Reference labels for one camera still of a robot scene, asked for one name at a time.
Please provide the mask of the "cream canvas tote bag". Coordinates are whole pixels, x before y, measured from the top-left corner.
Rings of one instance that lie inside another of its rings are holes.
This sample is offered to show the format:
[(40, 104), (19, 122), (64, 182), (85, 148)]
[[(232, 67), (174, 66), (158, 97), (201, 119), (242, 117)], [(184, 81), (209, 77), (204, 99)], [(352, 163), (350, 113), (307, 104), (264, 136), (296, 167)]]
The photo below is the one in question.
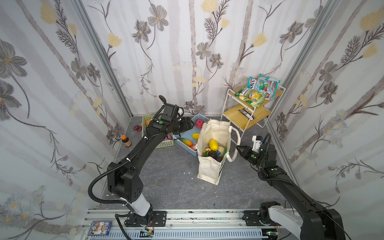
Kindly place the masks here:
[(198, 179), (218, 185), (226, 162), (233, 162), (238, 151), (230, 154), (232, 133), (236, 133), (236, 144), (241, 143), (241, 136), (237, 129), (229, 122), (210, 120), (203, 124), (196, 149), (199, 160)]

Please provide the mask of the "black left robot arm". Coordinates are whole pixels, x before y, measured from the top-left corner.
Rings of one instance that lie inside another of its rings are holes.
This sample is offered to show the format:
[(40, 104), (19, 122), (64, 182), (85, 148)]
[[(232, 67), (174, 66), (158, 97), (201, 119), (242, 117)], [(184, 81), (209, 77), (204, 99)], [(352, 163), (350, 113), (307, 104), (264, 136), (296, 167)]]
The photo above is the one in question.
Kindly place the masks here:
[[(102, 204), (121, 204), (140, 217), (144, 217), (151, 209), (151, 204), (143, 195), (144, 184), (140, 179), (141, 170), (155, 148), (169, 134), (178, 135), (191, 130), (194, 122), (190, 117), (167, 121), (165, 117), (154, 118), (146, 128), (133, 150), (120, 162), (110, 163), (107, 171), (96, 177), (88, 187), (89, 197)], [(108, 191), (118, 196), (118, 200), (103, 200), (96, 197), (93, 187), (102, 178), (107, 178)]]

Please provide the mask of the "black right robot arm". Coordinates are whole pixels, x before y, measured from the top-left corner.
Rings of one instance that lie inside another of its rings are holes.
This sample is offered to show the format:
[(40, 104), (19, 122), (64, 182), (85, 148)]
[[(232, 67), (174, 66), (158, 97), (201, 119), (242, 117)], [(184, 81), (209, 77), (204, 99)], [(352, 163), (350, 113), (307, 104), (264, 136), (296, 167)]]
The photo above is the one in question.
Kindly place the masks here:
[(341, 215), (334, 209), (326, 209), (307, 195), (288, 174), (277, 165), (276, 151), (263, 144), (255, 152), (249, 146), (237, 146), (238, 153), (257, 168), (258, 177), (281, 193), (292, 205), (286, 211), (277, 202), (262, 203), (258, 213), (264, 225), (278, 224), (300, 240), (344, 240)]

